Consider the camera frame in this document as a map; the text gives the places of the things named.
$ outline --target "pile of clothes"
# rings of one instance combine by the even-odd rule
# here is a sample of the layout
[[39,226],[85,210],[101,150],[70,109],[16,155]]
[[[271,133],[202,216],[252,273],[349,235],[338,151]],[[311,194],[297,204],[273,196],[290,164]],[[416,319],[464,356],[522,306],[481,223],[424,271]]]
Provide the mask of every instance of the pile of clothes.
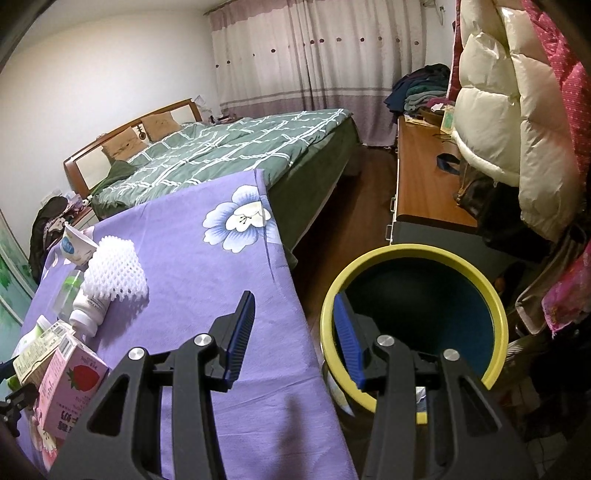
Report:
[[450,103],[446,99],[449,76],[446,65],[427,65],[397,81],[384,103],[396,116],[404,113],[416,116],[422,106],[431,108],[437,103]]
[[63,196],[52,197],[39,210],[31,230],[31,252],[29,255],[31,275],[37,283],[41,281],[43,266],[49,250],[64,233],[64,224],[66,222],[72,223],[85,206],[80,195],[75,194],[69,199]]

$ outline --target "green bedding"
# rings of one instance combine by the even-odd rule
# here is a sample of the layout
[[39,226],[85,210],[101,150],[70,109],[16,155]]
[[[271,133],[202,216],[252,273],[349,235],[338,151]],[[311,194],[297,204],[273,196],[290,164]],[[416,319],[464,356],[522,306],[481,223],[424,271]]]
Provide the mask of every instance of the green bedding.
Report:
[[287,252],[293,250],[310,226],[358,145],[357,128],[353,119],[348,118],[311,145],[269,189],[269,202]]
[[93,191],[101,217],[238,171],[262,168],[272,187],[306,153],[350,117],[344,109],[244,118],[229,125],[188,124],[128,162],[137,171]]

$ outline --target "white puffer jacket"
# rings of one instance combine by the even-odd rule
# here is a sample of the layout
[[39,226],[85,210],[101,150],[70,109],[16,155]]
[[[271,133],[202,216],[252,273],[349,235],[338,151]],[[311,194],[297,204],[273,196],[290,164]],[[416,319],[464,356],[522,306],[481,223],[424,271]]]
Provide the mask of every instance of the white puffer jacket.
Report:
[[558,81],[519,0],[462,0],[455,130],[466,161],[519,187],[521,218],[558,241],[582,193]]

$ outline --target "pink carton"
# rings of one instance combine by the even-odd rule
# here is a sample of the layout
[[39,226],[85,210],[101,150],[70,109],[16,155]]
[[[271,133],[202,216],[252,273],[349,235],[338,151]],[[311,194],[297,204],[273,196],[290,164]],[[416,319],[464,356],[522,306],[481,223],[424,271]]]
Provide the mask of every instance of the pink carton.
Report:
[[64,440],[109,368],[84,343],[66,335],[39,386],[35,416],[47,433]]

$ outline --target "brown pillow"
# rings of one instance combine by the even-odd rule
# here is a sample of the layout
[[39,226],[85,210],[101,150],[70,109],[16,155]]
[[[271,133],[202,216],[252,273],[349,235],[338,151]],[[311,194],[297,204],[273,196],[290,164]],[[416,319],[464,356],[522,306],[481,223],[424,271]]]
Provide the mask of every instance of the brown pillow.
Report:
[[181,126],[174,121],[173,114],[170,112],[145,116],[142,118],[142,123],[151,142],[157,142],[181,130]]
[[103,152],[112,161],[129,160],[148,144],[142,142],[131,127],[103,143]]

